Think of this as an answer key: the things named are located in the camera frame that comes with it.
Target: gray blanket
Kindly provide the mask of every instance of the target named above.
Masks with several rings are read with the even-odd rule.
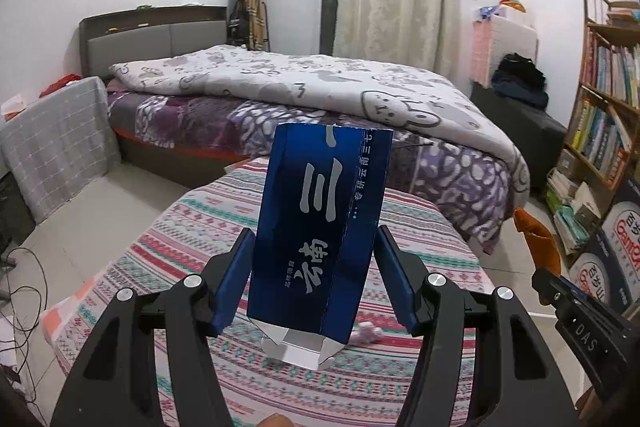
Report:
[[[97,76],[29,105],[0,130],[2,156],[36,223],[120,162]]]

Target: gray headboard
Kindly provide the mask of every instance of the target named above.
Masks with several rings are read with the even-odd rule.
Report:
[[[175,57],[226,42],[226,7],[177,6],[98,15],[79,25],[82,76],[119,62]]]

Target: comforter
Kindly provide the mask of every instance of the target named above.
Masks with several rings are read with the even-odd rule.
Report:
[[[174,58],[114,64],[111,72],[135,91],[311,107],[473,147],[508,165],[518,194],[529,190],[529,170],[516,146],[459,89],[431,71],[222,45]]]

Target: tile floor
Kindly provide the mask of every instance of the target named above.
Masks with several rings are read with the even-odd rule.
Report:
[[[122,164],[55,211],[23,245],[37,254],[47,274],[48,304],[68,297],[85,279],[117,259],[164,209],[186,191],[181,185],[130,164]],[[532,200],[526,210],[553,230],[542,204]],[[494,254],[489,256],[478,251],[477,255],[495,285],[511,287],[527,310],[534,314],[534,321],[556,357],[572,396],[580,396],[585,385],[584,376],[577,360],[554,330],[553,309],[542,307],[530,286],[534,266],[524,238],[516,231],[513,220],[505,223]],[[25,251],[16,251],[12,257],[18,266],[8,273],[8,277],[2,278],[0,289],[6,290],[9,281],[12,289],[28,284],[44,291],[44,282],[33,256]],[[13,302],[23,326],[30,327],[38,309],[37,294],[20,291],[14,295]],[[6,306],[1,311],[11,313]],[[19,343],[23,338],[17,335]],[[36,403],[48,423],[64,375],[40,328],[33,331],[29,344],[28,363],[35,384]],[[22,362],[20,353],[18,361]],[[26,374],[23,378],[31,382]]]

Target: pink striped bedspread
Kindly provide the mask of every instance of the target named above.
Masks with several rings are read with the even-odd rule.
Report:
[[[46,338],[66,373],[119,288],[133,287],[140,294],[167,289],[186,274],[200,272],[209,257],[228,251],[243,227],[255,231],[267,165],[267,160],[253,160],[188,192],[122,257],[45,313]],[[387,189],[380,223],[389,227],[400,248],[417,253],[429,269],[466,289],[493,290],[478,259],[434,204]],[[395,424],[421,339],[411,338],[396,321],[374,259],[356,321],[382,328],[383,340],[348,346],[325,371],[308,371],[265,356],[260,349],[262,334],[246,318],[247,289],[231,326],[209,343],[236,426],[256,425],[275,412],[310,427]],[[155,340],[162,416],[168,426],[178,426],[164,331],[156,331]],[[466,330],[452,425],[466,419],[474,345],[474,330]]]

